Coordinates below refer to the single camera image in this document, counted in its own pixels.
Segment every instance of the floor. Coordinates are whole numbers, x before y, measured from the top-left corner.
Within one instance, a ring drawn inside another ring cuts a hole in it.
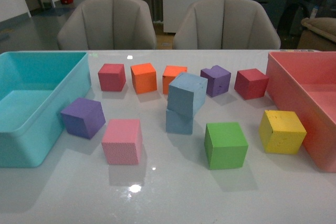
[[[84,0],[57,5],[19,24],[0,31],[0,54],[20,50],[58,50],[56,37],[72,11]],[[172,49],[173,34],[163,32],[162,23],[154,23],[157,49]]]

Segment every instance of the cyan plastic bin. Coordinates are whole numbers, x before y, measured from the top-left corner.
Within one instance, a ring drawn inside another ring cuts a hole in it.
[[[0,167],[40,165],[64,129],[60,111],[91,87],[86,52],[0,55]]]

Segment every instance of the foam block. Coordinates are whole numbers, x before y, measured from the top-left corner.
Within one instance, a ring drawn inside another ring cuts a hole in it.
[[[206,78],[180,73],[170,84],[167,109],[193,118],[205,102]]]
[[[180,66],[166,66],[162,75],[162,93],[168,94],[169,83],[171,83],[176,76],[181,72],[187,72],[187,67]]]
[[[104,64],[98,78],[101,91],[122,91],[126,83],[124,64]]]
[[[242,167],[248,149],[237,122],[207,123],[204,146],[210,170]]]
[[[142,149],[140,120],[110,120],[101,145],[108,164],[137,165]]]
[[[211,69],[202,69],[201,77],[208,79],[206,93],[210,97],[215,97],[229,90],[231,73],[218,65]]]
[[[131,66],[132,83],[137,94],[157,90],[156,71],[152,64],[144,63]]]
[[[172,110],[166,110],[166,131],[176,134],[193,134],[194,119],[180,115]]]
[[[268,76],[258,69],[246,69],[237,72],[235,90],[245,100],[260,98],[265,95]]]
[[[101,103],[78,98],[61,111],[67,132],[87,139],[93,136],[105,124]]]
[[[297,154],[307,132],[293,111],[266,110],[259,126],[265,152]]]

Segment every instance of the glossy table surface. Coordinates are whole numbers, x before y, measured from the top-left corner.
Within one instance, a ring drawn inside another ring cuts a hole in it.
[[[0,223],[335,223],[336,174],[319,170],[306,150],[266,154],[258,134],[268,95],[243,100],[234,90],[238,70],[266,72],[263,50],[90,51],[92,87],[110,119],[140,119],[141,163],[108,165],[101,147],[107,123],[91,140],[62,133],[37,168],[0,168]],[[150,62],[158,90],[136,95],[130,66]],[[122,92],[102,92],[98,71],[123,63]],[[192,135],[165,131],[167,65],[196,75],[220,65],[232,73],[229,91],[206,97]],[[204,150],[208,122],[238,122],[249,144],[242,168],[209,170]]]

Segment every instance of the blue cube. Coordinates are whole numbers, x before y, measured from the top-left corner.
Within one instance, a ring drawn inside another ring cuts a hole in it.
[[[167,109],[193,118],[205,102],[208,79],[180,73],[170,84]]]
[[[193,118],[166,110],[166,131],[168,133],[191,135],[193,134],[193,123]]]

